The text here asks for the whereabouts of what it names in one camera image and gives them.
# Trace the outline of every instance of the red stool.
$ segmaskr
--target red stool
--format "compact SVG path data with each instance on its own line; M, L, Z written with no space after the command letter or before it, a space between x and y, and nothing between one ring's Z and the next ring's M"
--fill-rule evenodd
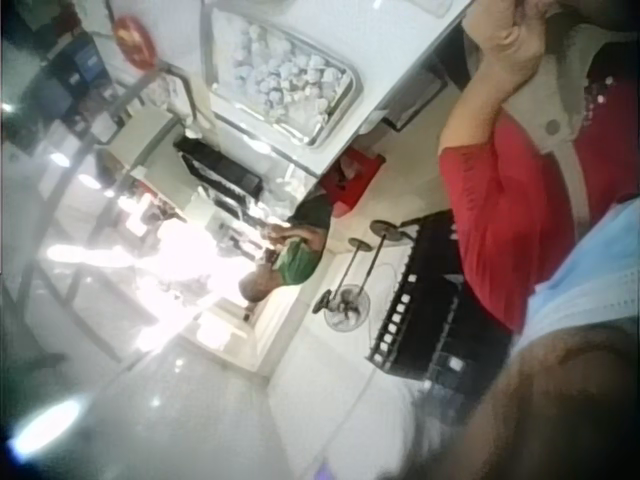
M382 155L370 158L352 147L347 147L340 156L340 158L342 157L347 157L355 162L359 167L359 172L352 179L341 183L344 174L341 171L340 159L338 159L319 182L333 204L334 218L343 217L355 208L373 177L386 161Z

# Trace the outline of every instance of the red sleeve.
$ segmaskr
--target red sleeve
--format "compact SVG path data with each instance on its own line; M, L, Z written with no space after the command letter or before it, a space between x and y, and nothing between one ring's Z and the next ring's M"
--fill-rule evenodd
M499 170L493 140L447 148L440 169L458 231L465 278L498 320L519 331L538 261L536 203Z

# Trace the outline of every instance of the metal tray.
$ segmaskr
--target metal tray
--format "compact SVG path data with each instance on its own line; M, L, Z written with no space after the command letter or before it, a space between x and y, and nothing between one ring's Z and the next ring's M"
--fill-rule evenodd
M243 18L244 20L259 25L267 31L274 32L286 37L295 46L301 47L303 50L307 50L311 54L317 54L326 59L332 66L344 72L344 75L349 77L349 81L343 85L342 90L333 99L327 109L328 119L326 122L317 123L315 129L312 132L302 132L296 125L288 123L286 119L272 119L260 111L256 105L249 102L245 97L242 98L239 94L234 94L229 88L221 86L219 81L218 66L214 63L214 51L215 51L215 36L213 33L213 17L216 11L222 14L231 14ZM202 23L202 61L203 71L205 75L205 81L211 88L211 91L218 97L228 101L236 108L243 110L255 118L271 125L275 130L287 136L296 145L306 145L308 147L319 146L327 136L336 128L337 124L345 116L346 112L353 105L356 98L362 92L362 84L355 72L354 68L339 60L334 55L326 53L310 43L310 41L301 38L300 36L288 31L284 31L262 19L253 17L250 13L238 8L233 8L224 5L223 8L219 4L207 4L203 7Z

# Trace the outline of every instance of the counter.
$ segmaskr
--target counter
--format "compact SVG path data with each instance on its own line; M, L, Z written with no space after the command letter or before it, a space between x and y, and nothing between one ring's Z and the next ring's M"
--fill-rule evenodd
M384 107L402 80L455 25L469 3L453 0L442 19L404 0L296 0L269 16L254 13L344 59L360 76L362 94L318 147L294 145L215 94L211 94L211 108L216 115L242 125L309 173L320 176L358 134L367 117Z

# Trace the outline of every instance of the tiled floor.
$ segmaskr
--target tiled floor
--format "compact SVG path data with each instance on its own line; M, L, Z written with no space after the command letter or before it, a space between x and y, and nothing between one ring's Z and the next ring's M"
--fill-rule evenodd
M356 208L334 219L328 248L336 253L349 251L349 237L369 242L377 239L369 232L375 219L400 223L448 208L448 199L440 178L438 136L460 92L449 86L402 132L388 131L370 148L387 159ZM379 132L371 136L378 137Z

